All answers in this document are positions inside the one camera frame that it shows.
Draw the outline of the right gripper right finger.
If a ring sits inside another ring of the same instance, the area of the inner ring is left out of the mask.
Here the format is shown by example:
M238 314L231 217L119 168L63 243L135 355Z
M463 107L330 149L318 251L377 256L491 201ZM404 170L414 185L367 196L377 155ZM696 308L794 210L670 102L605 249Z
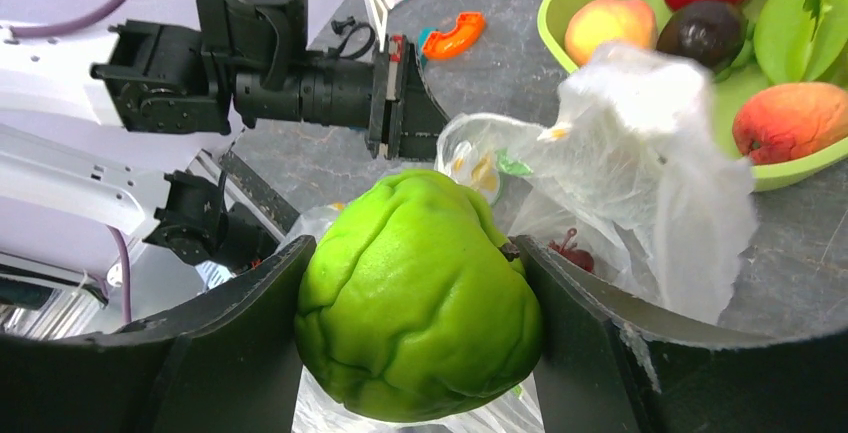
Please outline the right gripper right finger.
M549 432L843 432L847 333L770 339L634 297L528 236Z

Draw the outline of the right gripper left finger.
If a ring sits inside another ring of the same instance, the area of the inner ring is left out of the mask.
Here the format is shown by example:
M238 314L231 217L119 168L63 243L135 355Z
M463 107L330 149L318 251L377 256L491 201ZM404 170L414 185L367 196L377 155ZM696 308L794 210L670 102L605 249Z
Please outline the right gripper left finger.
M5 432L288 432L302 364L301 236L210 292L112 334L1 339Z

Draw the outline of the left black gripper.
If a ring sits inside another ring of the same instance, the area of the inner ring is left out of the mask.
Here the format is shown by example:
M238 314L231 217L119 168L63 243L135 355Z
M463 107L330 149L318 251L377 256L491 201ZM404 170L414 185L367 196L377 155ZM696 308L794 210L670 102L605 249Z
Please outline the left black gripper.
M416 45L404 35L373 55L373 85L365 144L372 157L432 162L450 121L423 79Z

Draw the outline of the dark red grapes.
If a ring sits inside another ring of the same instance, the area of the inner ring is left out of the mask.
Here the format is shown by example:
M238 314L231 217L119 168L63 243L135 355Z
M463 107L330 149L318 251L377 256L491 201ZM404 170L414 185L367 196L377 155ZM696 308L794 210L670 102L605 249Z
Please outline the dark red grapes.
M550 241L548 247L579 268L593 274L595 266L594 258L588 251L578 247L575 241L577 233L576 228L569 228L561 242Z

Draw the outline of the green fruit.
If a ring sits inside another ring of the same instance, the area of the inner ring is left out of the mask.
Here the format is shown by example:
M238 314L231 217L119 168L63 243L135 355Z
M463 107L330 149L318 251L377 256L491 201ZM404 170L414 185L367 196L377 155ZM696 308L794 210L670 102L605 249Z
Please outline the green fruit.
M294 319L304 366L333 400L415 423L483 406L524 380L543 321L488 203L407 169L346 206L318 242Z

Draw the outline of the clear plastic bag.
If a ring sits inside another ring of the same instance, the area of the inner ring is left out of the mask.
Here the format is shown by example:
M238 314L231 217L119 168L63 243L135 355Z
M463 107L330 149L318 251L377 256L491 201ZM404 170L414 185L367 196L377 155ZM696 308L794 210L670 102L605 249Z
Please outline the clear plastic bag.
M558 95L550 127L492 113L454 118L438 138L434 167L423 170L455 181L448 162L459 143L491 150L502 187L488 205L507 239L561 242L576 228L575 241L592 253L605 281L716 323L733 296L739 257L757 222L750 164L723 154L710 132L711 78L694 62L609 43L560 84ZM296 228L316 233L319 242L349 204L313 209ZM304 366L295 431L397 432L404 426L543 428L531 373L475 409L396 423L347 410Z

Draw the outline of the green plastic tray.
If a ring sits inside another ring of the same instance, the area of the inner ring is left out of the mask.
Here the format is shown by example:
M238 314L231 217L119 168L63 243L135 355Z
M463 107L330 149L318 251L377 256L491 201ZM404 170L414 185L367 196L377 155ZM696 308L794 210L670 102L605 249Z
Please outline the green plastic tray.
M564 49L564 35L571 17L584 4L593 0L542 0L538 9L537 28L543 43L553 57L569 73L577 66ZM663 0L644 0L652 8L660 27L671 16ZM733 119L739 108L754 94L769 86L766 77L755 64L734 73L715 86L713 108L713 137L726 154L737 157L738 148L732 137ZM842 140L828 148L796 161L776 165L754 166L755 190L764 192L796 184L819 171L847 158L847 141Z

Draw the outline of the orange peach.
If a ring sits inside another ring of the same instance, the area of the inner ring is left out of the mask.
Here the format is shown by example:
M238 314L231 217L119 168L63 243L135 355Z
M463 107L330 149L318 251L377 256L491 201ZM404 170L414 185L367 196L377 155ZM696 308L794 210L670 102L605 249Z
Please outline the orange peach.
M644 0L593 0L572 16L564 48L571 60L582 66L605 42L623 41L653 49L657 38L654 10Z
M738 110L732 134L755 165L809 156L847 137L847 91L824 82L769 87Z

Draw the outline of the green starfruit piece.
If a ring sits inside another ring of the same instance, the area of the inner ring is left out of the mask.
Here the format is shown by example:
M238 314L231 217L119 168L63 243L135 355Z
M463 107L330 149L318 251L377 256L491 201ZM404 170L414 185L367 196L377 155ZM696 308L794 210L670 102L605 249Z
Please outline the green starfruit piece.
M847 0L768 0L754 30L754 50L773 84L819 81L847 45Z

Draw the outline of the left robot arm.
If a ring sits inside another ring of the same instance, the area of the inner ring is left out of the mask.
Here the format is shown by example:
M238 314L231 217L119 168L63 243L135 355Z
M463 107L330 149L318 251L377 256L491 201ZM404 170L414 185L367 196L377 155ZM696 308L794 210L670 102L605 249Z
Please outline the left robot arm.
M1 107L52 113L135 133L231 131L229 115L361 128L372 155L426 162L448 116L422 78L415 46L384 38L370 63L310 51L307 0L196 0L191 29L128 21L7 28ZM224 183L111 162L3 127L1 193L115 227L184 263L234 271L277 247L231 215Z

